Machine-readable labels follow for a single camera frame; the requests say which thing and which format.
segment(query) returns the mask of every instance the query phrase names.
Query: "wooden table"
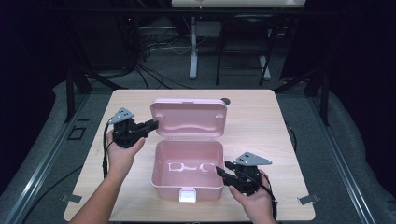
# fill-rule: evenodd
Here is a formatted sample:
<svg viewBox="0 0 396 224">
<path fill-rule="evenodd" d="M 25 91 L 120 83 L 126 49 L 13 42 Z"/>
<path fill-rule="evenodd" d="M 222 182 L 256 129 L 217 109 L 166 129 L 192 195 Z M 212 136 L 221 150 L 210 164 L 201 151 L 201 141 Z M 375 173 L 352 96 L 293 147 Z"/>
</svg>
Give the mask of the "wooden table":
<svg viewBox="0 0 396 224">
<path fill-rule="evenodd" d="M 297 198 L 308 195 L 276 96 L 268 90 L 122 90 L 114 91 L 79 176 L 64 218 L 70 220 L 87 202 L 103 180 L 103 132 L 108 120 L 121 108 L 134 112 L 136 122 L 152 119 L 150 104 L 156 98 L 229 98 L 225 133 L 218 139 L 224 145 L 224 159 L 232 161 L 249 151 L 273 162 L 260 166 L 269 176 L 279 201 L 279 221 L 306 221 L 315 217 L 312 204 L 300 205 Z M 163 137 L 151 132 L 134 159 L 111 215 L 112 221 L 205 222 L 249 221 L 242 205 L 225 187 L 214 202 L 179 203 L 162 200 L 151 184 L 155 146 Z"/>
</svg>

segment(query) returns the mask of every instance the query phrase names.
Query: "pink plastic box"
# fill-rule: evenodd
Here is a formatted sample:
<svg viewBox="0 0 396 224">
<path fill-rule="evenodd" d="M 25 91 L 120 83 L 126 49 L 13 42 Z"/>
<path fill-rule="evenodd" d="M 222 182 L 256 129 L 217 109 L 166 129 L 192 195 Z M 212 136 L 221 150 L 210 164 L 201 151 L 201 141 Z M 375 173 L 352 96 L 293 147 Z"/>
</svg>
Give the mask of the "pink plastic box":
<svg viewBox="0 0 396 224">
<path fill-rule="evenodd" d="M 151 182 L 160 198 L 185 203 L 220 198 L 227 107 L 216 99 L 156 99 L 151 107 L 165 139 L 156 146 Z"/>
</svg>

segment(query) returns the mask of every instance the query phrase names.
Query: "box lid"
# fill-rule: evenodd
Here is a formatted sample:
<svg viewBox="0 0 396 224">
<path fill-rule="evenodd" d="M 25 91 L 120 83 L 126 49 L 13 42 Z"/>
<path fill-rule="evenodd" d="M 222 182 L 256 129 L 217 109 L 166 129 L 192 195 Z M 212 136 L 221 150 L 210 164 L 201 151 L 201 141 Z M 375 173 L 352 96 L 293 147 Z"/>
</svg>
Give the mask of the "box lid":
<svg viewBox="0 0 396 224">
<path fill-rule="evenodd" d="M 224 135 L 227 106 L 220 99 L 156 99 L 150 107 L 164 137 Z"/>
</svg>

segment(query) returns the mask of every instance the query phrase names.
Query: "finger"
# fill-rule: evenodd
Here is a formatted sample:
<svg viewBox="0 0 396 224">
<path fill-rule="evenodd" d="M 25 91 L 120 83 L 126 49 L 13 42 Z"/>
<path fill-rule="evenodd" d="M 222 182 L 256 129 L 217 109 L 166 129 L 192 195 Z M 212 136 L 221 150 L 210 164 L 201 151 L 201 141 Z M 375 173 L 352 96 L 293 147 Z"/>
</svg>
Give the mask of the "finger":
<svg viewBox="0 0 396 224">
<path fill-rule="evenodd" d="M 263 170 L 260 170 L 260 173 L 261 173 L 261 177 L 262 177 L 262 184 L 265 187 L 269 188 L 269 186 L 270 186 L 269 176 Z"/>
<path fill-rule="evenodd" d="M 131 151 L 133 155 L 136 155 L 136 153 L 143 147 L 143 145 L 145 145 L 145 142 L 146 138 L 141 137 L 133 146 L 129 147 L 127 150 Z"/>
<path fill-rule="evenodd" d="M 106 135 L 106 139 L 107 139 L 107 143 L 110 144 L 113 141 L 113 131 L 111 130 L 110 132 L 107 133 Z"/>
<path fill-rule="evenodd" d="M 242 194 L 241 192 L 239 192 L 239 190 L 237 190 L 234 186 L 230 186 L 228 187 L 228 189 L 230 190 L 231 194 L 233 195 L 233 197 L 240 203 L 242 203 L 242 201 L 244 200 L 244 197 L 246 197 L 244 194 Z"/>
</svg>

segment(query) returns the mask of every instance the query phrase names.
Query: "hand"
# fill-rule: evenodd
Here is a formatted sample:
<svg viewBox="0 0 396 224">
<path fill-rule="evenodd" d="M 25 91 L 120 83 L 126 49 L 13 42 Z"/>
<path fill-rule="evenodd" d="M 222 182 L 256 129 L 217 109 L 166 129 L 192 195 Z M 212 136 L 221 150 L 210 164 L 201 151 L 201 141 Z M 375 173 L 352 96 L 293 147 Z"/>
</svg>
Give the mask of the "hand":
<svg viewBox="0 0 396 224">
<path fill-rule="evenodd" d="M 109 169 L 108 175 L 117 176 L 122 180 L 128 175 L 134 164 L 134 155 L 145 145 L 145 138 L 140 138 L 132 147 L 124 148 L 113 142 L 113 131 L 107 133 L 107 149 Z"/>
<path fill-rule="evenodd" d="M 269 189 L 269 183 L 264 177 L 267 174 L 262 170 L 260 173 L 262 174 L 262 184 Z M 254 224 L 276 223 L 272 215 L 271 196 L 264 189 L 259 188 L 257 192 L 249 196 L 239 192 L 234 186 L 230 186 L 229 190 L 233 197 L 242 204 L 247 216 Z"/>
</svg>

